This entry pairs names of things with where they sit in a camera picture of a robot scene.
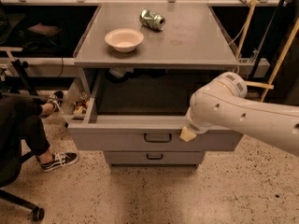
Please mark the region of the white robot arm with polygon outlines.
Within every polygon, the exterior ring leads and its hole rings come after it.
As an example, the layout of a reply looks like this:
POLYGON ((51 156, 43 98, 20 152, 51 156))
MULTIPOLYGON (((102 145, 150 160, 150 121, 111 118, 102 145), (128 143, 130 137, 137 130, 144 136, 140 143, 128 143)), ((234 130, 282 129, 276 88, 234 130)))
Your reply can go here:
POLYGON ((299 156, 299 107, 251 101, 247 92, 236 73, 214 78, 193 93, 180 138, 189 142, 221 126, 299 156))

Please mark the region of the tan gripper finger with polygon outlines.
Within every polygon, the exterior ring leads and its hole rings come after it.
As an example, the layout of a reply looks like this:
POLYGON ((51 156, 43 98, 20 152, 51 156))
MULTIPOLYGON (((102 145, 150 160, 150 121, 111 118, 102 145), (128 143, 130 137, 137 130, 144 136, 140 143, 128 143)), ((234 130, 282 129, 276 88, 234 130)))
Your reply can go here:
POLYGON ((190 142, 191 140, 195 139, 197 136, 188 126, 184 126, 180 133, 180 139, 185 142, 190 142))

